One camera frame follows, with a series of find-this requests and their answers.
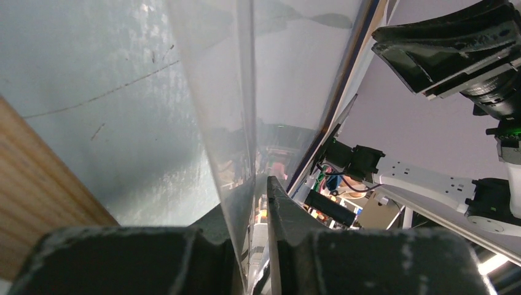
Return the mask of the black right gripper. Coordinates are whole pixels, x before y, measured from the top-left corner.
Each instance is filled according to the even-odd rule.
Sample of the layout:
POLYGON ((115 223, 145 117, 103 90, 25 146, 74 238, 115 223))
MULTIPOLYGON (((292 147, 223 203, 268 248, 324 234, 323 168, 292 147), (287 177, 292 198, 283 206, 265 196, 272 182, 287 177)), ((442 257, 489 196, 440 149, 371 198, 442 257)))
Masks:
POLYGON ((520 11, 509 1, 479 1, 442 17, 384 26, 373 52, 414 94, 429 100, 456 92, 474 116, 499 124, 486 134, 520 139, 520 11))

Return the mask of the wooden picture frame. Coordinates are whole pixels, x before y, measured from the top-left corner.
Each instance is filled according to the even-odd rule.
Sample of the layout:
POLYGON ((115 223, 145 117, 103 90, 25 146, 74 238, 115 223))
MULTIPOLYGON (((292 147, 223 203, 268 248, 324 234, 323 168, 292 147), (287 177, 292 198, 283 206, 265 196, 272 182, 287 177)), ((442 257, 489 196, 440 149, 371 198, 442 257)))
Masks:
MULTIPOLYGON (((1 270, 62 227, 184 227, 221 207, 167 1, 1 2, 1 270)), ((393 1, 378 1, 356 60, 393 1)))

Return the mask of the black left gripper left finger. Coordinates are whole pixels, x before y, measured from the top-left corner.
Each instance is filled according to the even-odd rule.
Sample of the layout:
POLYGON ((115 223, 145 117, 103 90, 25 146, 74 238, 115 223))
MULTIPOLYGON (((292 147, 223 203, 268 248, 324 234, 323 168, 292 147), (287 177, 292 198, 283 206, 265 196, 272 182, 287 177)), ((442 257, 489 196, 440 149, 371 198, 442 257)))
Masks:
POLYGON ((187 227, 67 227, 43 236, 10 294, 241 294, 221 207, 187 227))

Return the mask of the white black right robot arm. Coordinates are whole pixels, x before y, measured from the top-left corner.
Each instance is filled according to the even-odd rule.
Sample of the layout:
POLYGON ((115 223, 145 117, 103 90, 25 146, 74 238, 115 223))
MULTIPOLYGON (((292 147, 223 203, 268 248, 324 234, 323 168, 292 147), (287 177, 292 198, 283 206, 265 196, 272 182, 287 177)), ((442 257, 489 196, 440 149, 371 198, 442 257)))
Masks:
POLYGON ((408 165, 366 146, 333 138, 314 165, 332 167, 374 187, 394 186, 465 215, 482 230, 520 235, 520 12, 509 1, 479 1, 452 14, 372 33, 372 51, 415 94, 427 99, 460 93, 474 116, 498 121, 486 133, 497 142, 507 179, 457 178, 408 165))

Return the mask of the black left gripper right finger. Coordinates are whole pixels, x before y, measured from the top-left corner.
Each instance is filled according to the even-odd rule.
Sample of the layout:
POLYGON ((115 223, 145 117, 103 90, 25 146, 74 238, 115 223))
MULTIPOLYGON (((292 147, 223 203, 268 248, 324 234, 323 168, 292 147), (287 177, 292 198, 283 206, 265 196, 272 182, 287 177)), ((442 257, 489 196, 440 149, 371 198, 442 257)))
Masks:
POLYGON ((331 230, 267 179, 273 294, 494 294, 469 245, 444 229, 331 230))

